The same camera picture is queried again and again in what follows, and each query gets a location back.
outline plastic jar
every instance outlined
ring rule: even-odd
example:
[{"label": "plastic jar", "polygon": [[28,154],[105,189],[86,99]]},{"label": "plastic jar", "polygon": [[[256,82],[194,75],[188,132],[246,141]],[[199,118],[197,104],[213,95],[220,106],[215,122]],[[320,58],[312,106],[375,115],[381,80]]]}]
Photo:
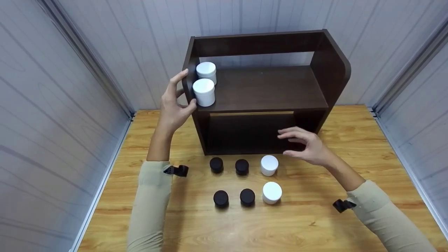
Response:
[{"label": "plastic jar", "polygon": [[263,186],[263,201],[267,204],[275,204],[281,198],[282,190],[279,184],[267,182]]},{"label": "plastic jar", "polygon": [[273,155],[266,155],[261,159],[261,173],[265,176],[272,176],[279,167],[279,161]]},{"label": "plastic jar", "polygon": [[196,66],[196,73],[199,78],[207,78],[213,81],[216,85],[216,65],[213,62],[202,62]]},{"label": "plastic jar", "polygon": [[198,105],[208,107],[215,103],[215,84],[210,79],[199,79],[193,83],[193,92]]}]

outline dark brown wooden shelf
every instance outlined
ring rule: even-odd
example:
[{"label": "dark brown wooden shelf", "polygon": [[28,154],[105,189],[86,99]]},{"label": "dark brown wooden shelf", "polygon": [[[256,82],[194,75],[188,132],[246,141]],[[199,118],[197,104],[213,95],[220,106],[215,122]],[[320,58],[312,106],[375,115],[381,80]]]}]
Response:
[{"label": "dark brown wooden shelf", "polygon": [[192,86],[201,57],[291,52],[314,54],[306,66],[217,70],[215,103],[193,112],[205,155],[302,149],[301,144],[279,140],[277,131],[298,126],[318,133],[349,81],[351,68],[326,29],[191,37],[183,66],[189,73],[182,80],[188,102],[195,98]]},{"label": "dark brown wooden shelf", "polygon": [[304,112],[299,116],[294,116],[293,113],[210,116],[209,131],[205,136],[207,155],[269,154],[277,153],[278,150],[302,150],[303,146],[300,144],[278,139],[277,131],[294,126],[315,131],[325,111],[320,111],[319,116],[311,117],[310,113],[315,112]]},{"label": "dark brown wooden shelf", "polygon": [[309,65],[218,69],[216,102],[198,111],[293,111],[327,109]]}]

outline forearm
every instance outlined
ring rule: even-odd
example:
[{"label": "forearm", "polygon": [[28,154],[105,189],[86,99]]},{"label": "forearm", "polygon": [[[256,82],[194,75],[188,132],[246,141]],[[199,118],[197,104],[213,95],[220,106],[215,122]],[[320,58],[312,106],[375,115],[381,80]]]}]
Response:
[{"label": "forearm", "polygon": [[353,191],[366,181],[344,160],[330,150],[328,151],[328,162],[327,165],[325,165],[325,168],[333,175],[333,177],[335,177],[346,191]]},{"label": "forearm", "polygon": [[357,205],[353,211],[358,219],[378,236],[389,252],[435,252],[421,231],[372,181],[366,181],[347,195],[347,200]]},{"label": "forearm", "polygon": [[129,223],[128,252],[162,249],[165,211],[172,184],[172,175],[163,173],[168,166],[168,162],[145,161],[142,164]]},{"label": "forearm", "polygon": [[149,144],[147,161],[168,161],[171,148],[172,132],[163,126],[157,125]]}]

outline lower shelf compartment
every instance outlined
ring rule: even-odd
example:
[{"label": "lower shelf compartment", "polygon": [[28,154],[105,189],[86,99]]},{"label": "lower shelf compartment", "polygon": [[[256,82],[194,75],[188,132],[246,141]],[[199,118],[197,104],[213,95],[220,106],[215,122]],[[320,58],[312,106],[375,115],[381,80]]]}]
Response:
[{"label": "lower shelf compartment", "polygon": [[302,150],[304,146],[278,139],[278,130],[299,126],[315,132],[325,111],[296,114],[210,116],[205,155],[269,154]]}]

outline person's right hand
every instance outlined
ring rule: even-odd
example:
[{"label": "person's right hand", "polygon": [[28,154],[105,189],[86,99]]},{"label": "person's right hand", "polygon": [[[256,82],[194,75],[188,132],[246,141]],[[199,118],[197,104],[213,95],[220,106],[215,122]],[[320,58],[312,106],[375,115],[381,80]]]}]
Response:
[{"label": "person's right hand", "polygon": [[305,150],[301,152],[287,150],[283,152],[283,155],[300,158],[312,165],[321,165],[324,167],[332,165],[332,161],[336,155],[322,143],[316,134],[299,127],[282,129],[278,132],[280,134],[278,135],[279,139],[288,138],[289,142],[306,145]]}]

